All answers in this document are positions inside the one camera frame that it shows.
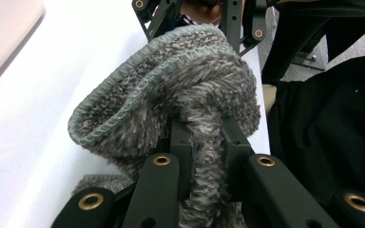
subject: gray floor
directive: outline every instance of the gray floor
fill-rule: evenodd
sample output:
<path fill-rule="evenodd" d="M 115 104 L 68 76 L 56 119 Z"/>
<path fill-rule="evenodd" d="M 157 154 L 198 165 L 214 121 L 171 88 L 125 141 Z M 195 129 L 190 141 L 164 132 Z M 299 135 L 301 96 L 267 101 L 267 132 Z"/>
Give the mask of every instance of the gray floor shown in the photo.
<path fill-rule="evenodd" d="M 263 68 L 265 64 L 266 58 L 268 56 L 269 50 L 271 49 L 273 36 L 276 28 L 276 24 L 279 18 L 279 13 L 273 9 L 269 8 L 266 12 L 266 24 L 267 24 L 267 36 L 265 39 L 258 45 L 259 48 L 259 64 L 260 68 Z M 327 55 L 327 44 L 325 37 L 321 39 L 321 42 L 316 46 L 321 51 L 321 55 L 318 58 L 322 58 L 323 63 L 326 64 L 326 70 L 342 63 L 348 59 L 364 56 L 365 55 L 365 35 L 361 37 L 356 43 L 354 43 L 351 47 L 349 47 L 342 54 L 337 56 L 333 61 L 327 64 L 328 55 Z M 297 66 L 291 64 L 291 66 L 286 71 L 285 76 L 283 77 L 283 81 L 304 81 L 318 73 L 321 70 L 312 69 L 305 66 Z"/>

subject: screw hole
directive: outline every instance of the screw hole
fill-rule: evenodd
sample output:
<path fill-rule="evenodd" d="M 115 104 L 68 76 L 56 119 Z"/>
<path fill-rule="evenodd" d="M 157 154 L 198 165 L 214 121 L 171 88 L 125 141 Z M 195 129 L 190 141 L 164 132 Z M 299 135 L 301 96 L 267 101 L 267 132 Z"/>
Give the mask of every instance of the screw hole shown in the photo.
<path fill-rule="evenodd" d="M 155 227 L 155 225 L 156 225 L 156 220 L 152 217 L 144 218 L 141 221 L 142 228 L 152 228 L 152 227 Z"/>
<path fill-rule="evenodd" d="M 237 144 L 241 144 L 241 142 L 240 141 L 232 141 L 232 144 L 237 145 Z"/>
<path fill-rule="evenodd" d="M 272 159 L 269 159 L 267 157 L 259 157 L 257 159 L 257 162 L 263 166 L 274 166 L 275 165 L 275 161 L 273 161 Z"/>
<path fill-rule="evenodd" d="M 90 194 L 83 196 L 79 200 L 78 205 L 79 205 L 80 209 L 82 209 L 84 211 L 89 211 L 89 210 L 93 210 L 93 209 L 97 208 L 98 206 L 100 206 L 100 204 L 102 204 L 104 200 L 105 200 L 105 198 L 103 197 L 102 194 L 90 193 Z"/>
<path fill-rule="evenodd" d="M 170 158 L 166 157 L 166 156 L 159 156 L 159 157 L 156 157 L 153 162 L 157 165 L 168 165 L 171 160 Z"/>
<path fill-rule="evenodd" d="M 260 38 L 263 35 L 262 30 L 260 30 L 260 29 L 256 30 L 255 35 L 256 35 L 256 37 Z"/>
<path fill-rule="evenodd" d="M 345 195 L 345 201 L 356 210 L 365 212 L 365 198 L 354 193 L 348 193 Z"/>
<path fill-rule="evenodd" d="M 137 8 L 141 8 L 143 5 L 144 5 L 144 2 L 142 0 L 138 0 L 138 1 L 135 2 L 135 6 Z"/>

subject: brass eyelet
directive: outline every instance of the brass eyelet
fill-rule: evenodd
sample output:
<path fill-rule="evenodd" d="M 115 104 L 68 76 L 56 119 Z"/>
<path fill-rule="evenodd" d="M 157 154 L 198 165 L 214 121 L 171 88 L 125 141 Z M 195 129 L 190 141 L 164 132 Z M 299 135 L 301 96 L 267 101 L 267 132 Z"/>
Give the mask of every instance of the brass eyelet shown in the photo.
<path fill-rule="evenodd" d="M 142 0 L 137 0 L 137 1 L 135 2 L 135 6 L 136 6 L 137 8 L 141 8 L 141 7 L 143 7 L 143 6 L 144 6 L 144 2 L 143 2 Z"/>
<path fill-rule="evenodd" d="M 156 157 L 153 162 L 156 164 L 156 165 L 168 165 L 170 164 L 171 162 L 171 159 L 168 158 L 167 156 L 158 156 Z"/>
<path fill-rule="evenodd" d="M 345 201 L 356 210 L 365 212 L 365 198 L 355 193 L 347 193 L 344 197 Z"/>
<path fill-rule="evenodd" d="M 275 165 L 275 161 L 267 157 L 258 157 L 257 162 L 263 166 L 271 167 Z"/>
<path fill-rule="evenodd" d="M 96 198 L 97 200 L 92 203 L 86 202 L 88 199 L 91 199 L 91 198 Z M 89 210 L 93 210 L 93 209 L 97 208 L 98 206 L 100 206 L 104 200 L 105 200 L 105 198 L 100 193 L 89 193 L 89 194 L 83 196 L 79 200 L 78 205 L 79 205 L 80 209 L 82 209 L 84 211 L 89 211 Z"/>
<path fill-rule="evenodd" d="M 258 29 L 254 34 L 256 35 L 256 37 L 260 38 L 263 35 L 263 32 L 262 30 Z"/>

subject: white table surface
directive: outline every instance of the white table surface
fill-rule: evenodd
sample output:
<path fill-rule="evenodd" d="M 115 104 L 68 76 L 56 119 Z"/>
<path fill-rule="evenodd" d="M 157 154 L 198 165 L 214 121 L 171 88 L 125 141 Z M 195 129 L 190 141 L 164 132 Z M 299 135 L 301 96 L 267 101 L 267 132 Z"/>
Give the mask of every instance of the white table surface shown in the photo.
<path fill-rule="evenodd" d="M 85 174 L 117 169 L 76 145 L 67 121 L 78 103 L 146 44 L 131 1 L 48 0 L 46 16 L 0 77 L 0 227 L 49 227 Z M 259 57 L 262 119 L 250 137 L 269 153 Z"/>

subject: gray knit hat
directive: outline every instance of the gray knit hat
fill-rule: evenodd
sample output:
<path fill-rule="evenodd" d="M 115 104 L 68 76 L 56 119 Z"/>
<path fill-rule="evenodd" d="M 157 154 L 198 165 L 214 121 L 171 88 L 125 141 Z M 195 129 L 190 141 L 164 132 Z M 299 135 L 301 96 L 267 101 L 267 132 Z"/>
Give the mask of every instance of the gray knit hat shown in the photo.
<path fill-rule="evenodd" d="M 245 227 L 239 204 L 230 203 L 226 191 L 221 117 L 233 116 L 247 136 L 258 129 L 256 79 L 211 25 L 153 39 L 76 107 L 70 137 L 126 175 L 88 176 L 77 189 L 94 185 L 116 193 L 136 181 L 158 140 L 167 137 L 171 115 L 186 123 L 196 158 L 190 197 L 180 203 L 180 227 Z"/>

